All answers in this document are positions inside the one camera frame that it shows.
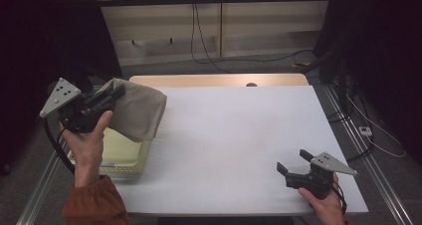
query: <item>human hand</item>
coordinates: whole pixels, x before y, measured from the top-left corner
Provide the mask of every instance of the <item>human hand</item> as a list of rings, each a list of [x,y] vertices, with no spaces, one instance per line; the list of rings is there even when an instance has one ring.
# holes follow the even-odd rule
[[[66,129],[63,131],[63,138],[75,157],[75,187],[87,186],[100,179],[104,150],[103,132],[111,117],[112,111],[104,112],[97,126],[89,133],[77,134]]]
[[[338,177],[334,173],[334,181],[333,184],[335,189],[338,189]],[[331,189],[326,198],[319,200],[315,198],[308,190],[305,188],[300,188],[298,190],[299,194],[306,199],[310,205],[314,208],[316,212],[316,216],[318,217],[319,221],[325,225],[336,225],[336,224],[344,224],[344,216],[341,210],[341,202],[338,198],[337,194]]]

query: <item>table surface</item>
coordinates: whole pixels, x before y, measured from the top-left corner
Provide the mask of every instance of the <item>table surface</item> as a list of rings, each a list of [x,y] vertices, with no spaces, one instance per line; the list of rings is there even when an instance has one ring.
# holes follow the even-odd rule
[[[309,164],[299,157],[300,148],[314,155],[327,151],[345,162],[303,75],[136,76],[130,81],[168,96],[143,174],[136,181],[116,182],[130,213],[311,213],[297,191],[285,186],[276,162],[291,172],[307,173]],[[249,83],[258,87],[246,88]],[[347,211],[367,212],[353,177],[339,177]]]

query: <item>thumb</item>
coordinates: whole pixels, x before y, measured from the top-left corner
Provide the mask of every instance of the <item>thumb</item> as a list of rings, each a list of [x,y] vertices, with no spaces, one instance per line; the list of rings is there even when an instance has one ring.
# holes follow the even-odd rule
[[[105,129],[108,127],[109,123],[111,122],[112,118],[112,111],[106,111],[102,114],[99,121],[97,122],[96,127],[93,130],[93,133],[102,134]]]
[[[304,199],[306,199],[313,206],[313,208],[315,208],[318,205],[319,200],[317,198],[315,198],[314,195],[311,194],[307,189],[305,189],[305,188],[299,188],[298,189],[298,193]]]

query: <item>beige cloth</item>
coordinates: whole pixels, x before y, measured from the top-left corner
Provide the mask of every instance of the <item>beige cloth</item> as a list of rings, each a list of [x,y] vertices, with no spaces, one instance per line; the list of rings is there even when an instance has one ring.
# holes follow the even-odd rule
[[[108,127],[134,142],[155,138],[164,114],[167,96],[161,91],[121,79],[112,79],[99,92],[124,85],[125,93],[115,102]]]

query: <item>power strip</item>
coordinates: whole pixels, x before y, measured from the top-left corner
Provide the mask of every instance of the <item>power strip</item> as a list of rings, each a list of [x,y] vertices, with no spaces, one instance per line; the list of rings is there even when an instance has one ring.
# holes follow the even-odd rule
[[[359,132],[361,135],[364,135],[364,136],[372,136],[372,131],[370,130],[368,126],[360,126]]]

